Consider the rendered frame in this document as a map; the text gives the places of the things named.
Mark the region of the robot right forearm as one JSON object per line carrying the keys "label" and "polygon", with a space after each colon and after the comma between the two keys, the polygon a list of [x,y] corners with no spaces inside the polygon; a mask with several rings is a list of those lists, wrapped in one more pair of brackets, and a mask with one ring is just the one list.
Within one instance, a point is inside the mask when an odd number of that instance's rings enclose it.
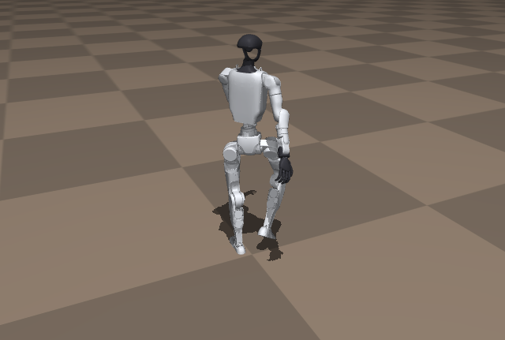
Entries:
{"label": "robot right forearm", "polygon": [[[279,123],[275,126],[277,130],[277,144],[278,148],[282,147],[283,154],[289,154],[290,148],[290,140],[288,134],[288,124],[289,124],[289,112],[287,110],[281,110],[279,113]],[[278,151],[278,149],[277,149]]]}

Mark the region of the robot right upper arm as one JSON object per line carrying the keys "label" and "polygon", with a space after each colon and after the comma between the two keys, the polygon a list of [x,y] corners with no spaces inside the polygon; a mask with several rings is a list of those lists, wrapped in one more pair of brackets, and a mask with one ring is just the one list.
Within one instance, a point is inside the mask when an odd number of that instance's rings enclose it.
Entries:
{"label": "robot right upper arm", "polygon": [[266,89],[268,89],[268,94],[270,98],[271,108],[273,116],[276,122],[279,122],[279,113],[282,108],[282,93],[281,93],[281,82],[278,77],[263,74],[263,84]]}

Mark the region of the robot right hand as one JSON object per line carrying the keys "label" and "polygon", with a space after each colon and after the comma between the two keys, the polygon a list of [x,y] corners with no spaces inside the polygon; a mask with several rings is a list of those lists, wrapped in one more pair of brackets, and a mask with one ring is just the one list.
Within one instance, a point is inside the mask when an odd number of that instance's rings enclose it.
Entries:
{"label": "robot right hand", "polygon": [[293,169],[292,169],[290,160],[288,159],[290,157],[290,153],[283,154],[282,147],[280,146],[278,148],[278,156],[281,160],[279,162],[279,175],[278,175],[277,179],[275,179],[275,181],[278,181],[281,178],[278,183],[280,183],[280,182],[282,182],[281,184],[288,183],[290,180],[290,177],[292,177],[292,175],[293,175]]}

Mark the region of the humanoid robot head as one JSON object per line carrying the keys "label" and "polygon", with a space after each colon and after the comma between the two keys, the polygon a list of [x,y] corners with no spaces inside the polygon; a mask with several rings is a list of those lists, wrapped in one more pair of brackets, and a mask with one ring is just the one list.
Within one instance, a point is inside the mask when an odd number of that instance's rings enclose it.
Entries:
{"label": "humanoid robot head", "polygon": [[[239,48],[242,48],[245,59],[243,60],[242,67],[240,69],[237,69],[237,72],[240,73],[255,73],[257,70],[254,68],[254,62],[256,62],[259,57],[260,57],[260,52],[261,52],[261,47],[262,47],[262,41],[259,37],[256,35],[252,34],[247,34],[242,36],[238,40],[237,46]],[[253,49],[257,49],[258,53],[256,58],[251,59],[247,52],[251,52]]]}

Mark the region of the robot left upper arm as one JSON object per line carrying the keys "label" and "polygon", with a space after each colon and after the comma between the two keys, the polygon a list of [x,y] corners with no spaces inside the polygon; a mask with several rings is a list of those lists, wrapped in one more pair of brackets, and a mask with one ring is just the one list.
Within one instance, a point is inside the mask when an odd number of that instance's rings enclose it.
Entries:
{"label": "robot left upper arm", "polygon": [[220,74],[219,74],[219,81],[222,83],[223,86],[223,91],[226,95],[226,99],[229,102],[229,92],[228,92],[228,75],[229,72],[231,71],[231,68],[225,68]]}

